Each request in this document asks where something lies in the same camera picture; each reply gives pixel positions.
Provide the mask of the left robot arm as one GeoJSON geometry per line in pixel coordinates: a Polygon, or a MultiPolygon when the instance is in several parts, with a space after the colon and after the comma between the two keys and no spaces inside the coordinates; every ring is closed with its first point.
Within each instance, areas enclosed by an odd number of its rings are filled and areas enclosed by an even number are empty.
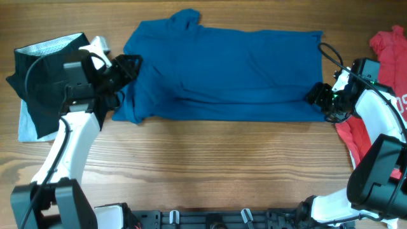
{"type": "Polygon", "coordinates": [[[125,203],[93,208],[81,188],[90,148],[106,114],[120,106],[118,94],[135,80],[140,55],[121,54],[108,60],[86,49],[51,54],[63,59],[67,82],[57,117],[59,129],[38,173],[26,185],[14,187],[10,201],[19,228],[140,228],[125,203]]]}

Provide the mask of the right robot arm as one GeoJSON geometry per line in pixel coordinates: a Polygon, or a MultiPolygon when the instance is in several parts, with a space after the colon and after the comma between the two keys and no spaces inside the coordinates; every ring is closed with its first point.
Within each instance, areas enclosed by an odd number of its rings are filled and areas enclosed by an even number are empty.
{"type": "Polygon", "coordinates": [[[328,122],[360,118],[371,146],[346,188],[300,203],[294,217],[298,227],[406,219],[406,123],[391,87],[377,82],[379,68],[377,61],[356,59],[336,73],[334,86],[316,83],[308,93],[307,102],[319,106],[328,122]]]}

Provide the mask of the blue t-shirt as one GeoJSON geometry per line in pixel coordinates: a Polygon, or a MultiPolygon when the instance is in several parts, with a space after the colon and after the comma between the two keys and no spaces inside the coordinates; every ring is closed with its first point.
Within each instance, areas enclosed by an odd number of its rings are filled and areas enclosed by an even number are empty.
{"type": "Polygon", "coordinates": [[[124,46],[139,76],[120,95],[113,120],[322,121],[305,97],[322,81],[321,32],[244,32],[204,27],[181,10],[143,21],[124,46]]]}

